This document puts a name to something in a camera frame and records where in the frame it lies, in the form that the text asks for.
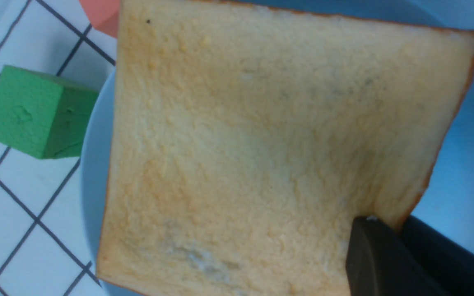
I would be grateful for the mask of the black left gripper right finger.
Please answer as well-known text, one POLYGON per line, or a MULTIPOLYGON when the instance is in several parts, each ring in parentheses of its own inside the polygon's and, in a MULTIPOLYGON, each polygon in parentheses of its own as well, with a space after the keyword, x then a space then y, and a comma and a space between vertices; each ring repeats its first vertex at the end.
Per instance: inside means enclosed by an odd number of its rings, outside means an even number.
POLYGON ((400 234, 416 262, 452 296, 474 296, 474 254, 410 216, 400 234))

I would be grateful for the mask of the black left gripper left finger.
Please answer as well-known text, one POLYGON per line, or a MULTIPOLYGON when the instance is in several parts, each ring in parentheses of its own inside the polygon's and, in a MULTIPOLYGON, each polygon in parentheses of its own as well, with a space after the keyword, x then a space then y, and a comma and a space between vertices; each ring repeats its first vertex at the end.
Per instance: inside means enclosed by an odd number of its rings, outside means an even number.
POLYGON ((377 217, 353 219, 345 269, 352 296, 449 295, 377 217))

